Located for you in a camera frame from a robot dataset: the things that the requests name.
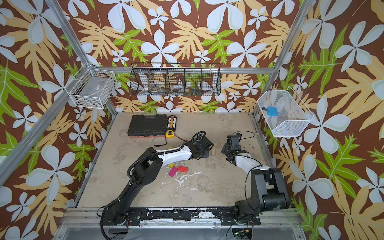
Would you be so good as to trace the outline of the red wood block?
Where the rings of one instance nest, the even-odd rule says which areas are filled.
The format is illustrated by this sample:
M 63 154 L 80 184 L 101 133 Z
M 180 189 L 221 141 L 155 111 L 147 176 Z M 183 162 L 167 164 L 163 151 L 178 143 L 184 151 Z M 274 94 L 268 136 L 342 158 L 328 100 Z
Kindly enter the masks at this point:
M 188 170 L 188 167 L 178 166 L 178 172 L 187 173 Z

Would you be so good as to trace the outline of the magenta wood block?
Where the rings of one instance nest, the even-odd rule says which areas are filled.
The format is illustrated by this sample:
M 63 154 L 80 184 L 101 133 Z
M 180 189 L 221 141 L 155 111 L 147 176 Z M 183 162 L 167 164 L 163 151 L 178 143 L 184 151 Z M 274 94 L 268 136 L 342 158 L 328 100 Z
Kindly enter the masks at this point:
M 169 172 L 169 176 L 173 178 L 177 171 L 178 171 L 178 168 L 177 167 L 173 167 L 171 169 L 171 171 Z

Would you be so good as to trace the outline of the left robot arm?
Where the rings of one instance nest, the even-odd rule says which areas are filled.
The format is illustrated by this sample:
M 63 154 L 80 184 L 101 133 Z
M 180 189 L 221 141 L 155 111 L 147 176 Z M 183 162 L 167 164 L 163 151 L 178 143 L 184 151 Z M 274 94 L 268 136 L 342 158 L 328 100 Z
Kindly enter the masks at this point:
M 131 203 L 141 189 L 152 183 L 162 167 L 171 163 L 206 158 L 214 144 L 205 136 L 183 143 L 178 148 L 155 150 L 148 148 L 127 170 L 129 182 L 120 195 L 106 205 L 101 214 L 101 226 L 117 226 L 125 222 Z

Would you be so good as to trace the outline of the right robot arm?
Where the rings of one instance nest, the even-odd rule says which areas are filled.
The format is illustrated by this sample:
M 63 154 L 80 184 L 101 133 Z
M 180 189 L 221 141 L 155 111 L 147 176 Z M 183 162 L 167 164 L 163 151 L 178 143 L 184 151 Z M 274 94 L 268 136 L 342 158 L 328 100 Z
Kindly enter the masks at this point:
M 246 180 L 250 180 L 250 196 L 237 201 L 234 216 L 237 223 L 254 221 L 263 212 L 286 210 L 291 201 L 284 181 L 283 173 L 278 168 L 270 168 L 261 164 L 240 145 L 242 135 L 235 133 L 227 136 L 222 154 L 226 160 L 246 172 Z

